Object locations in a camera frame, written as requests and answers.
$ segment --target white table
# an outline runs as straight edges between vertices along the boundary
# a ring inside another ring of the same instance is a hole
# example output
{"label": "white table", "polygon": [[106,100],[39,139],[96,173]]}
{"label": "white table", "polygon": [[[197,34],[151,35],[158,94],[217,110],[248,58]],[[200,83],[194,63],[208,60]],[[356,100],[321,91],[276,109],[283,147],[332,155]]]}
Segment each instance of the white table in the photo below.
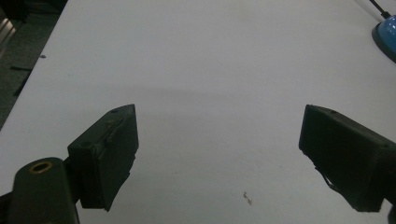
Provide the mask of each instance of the white table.
{"label": "white table", "polygon": [[367,2],[69,0],[0,132],[0,194],[135,104],[132,174],[109,213],[78,203],[83,224],[387,223],[389,203],[356,212],[298,148],[306,104],[396,140],[396,64]]}

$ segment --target screw hole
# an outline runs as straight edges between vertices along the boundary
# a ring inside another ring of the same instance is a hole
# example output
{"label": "screw hole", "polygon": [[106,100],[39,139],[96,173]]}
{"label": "screw hole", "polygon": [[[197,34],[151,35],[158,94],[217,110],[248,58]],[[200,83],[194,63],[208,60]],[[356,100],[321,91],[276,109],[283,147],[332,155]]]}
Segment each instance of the screw hole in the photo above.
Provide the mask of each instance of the screw hole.
{"label": "screw hole", "polygon": [[33,165],[29,171],[34,175],[39,175],[48,171],[51,167],[52,167],[52,162],[42,161]]}

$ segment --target dark floor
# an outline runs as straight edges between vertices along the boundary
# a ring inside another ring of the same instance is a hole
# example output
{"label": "dark floor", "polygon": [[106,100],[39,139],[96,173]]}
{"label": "dark floor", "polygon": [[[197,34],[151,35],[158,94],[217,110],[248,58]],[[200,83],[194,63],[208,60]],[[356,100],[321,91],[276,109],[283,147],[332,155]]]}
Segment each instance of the dark floor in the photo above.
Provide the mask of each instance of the dark floor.
{"label": "dark floor", "polygon": [[[28,69],[34,68],[59,18],[59,12],[56,13],[50,6],[42,2],[29,1],[32,2],[29,5],[31,13],[26,23],[11,21],[16,32],[0,52],[0,130],[18,99],[15,92],[28,78]],[[10,69],[13,66],[22,70]]]}

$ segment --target small debris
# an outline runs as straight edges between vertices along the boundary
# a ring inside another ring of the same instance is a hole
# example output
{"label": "small debris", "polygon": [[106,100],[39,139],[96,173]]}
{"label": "small debris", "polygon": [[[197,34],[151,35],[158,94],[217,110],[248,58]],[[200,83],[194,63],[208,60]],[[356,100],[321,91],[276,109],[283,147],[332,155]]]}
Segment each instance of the small debris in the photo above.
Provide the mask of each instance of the small debris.
{"label": "small debris", "polygon": [[253,200],[249,199],[247,192],[244,192],[244,198],[247,200],[248,205],[252,205],[253,204]]}

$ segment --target blue object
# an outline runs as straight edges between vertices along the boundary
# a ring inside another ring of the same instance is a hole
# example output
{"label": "blue object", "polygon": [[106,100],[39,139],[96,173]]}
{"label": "blue object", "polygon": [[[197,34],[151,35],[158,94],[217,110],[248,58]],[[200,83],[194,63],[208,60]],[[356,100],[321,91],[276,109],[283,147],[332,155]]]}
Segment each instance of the blue object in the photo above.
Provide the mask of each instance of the blue object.
{"label": "blue object", "polygon": [[396,16],[379,23],[372,32],[373,40],[396,63]]}

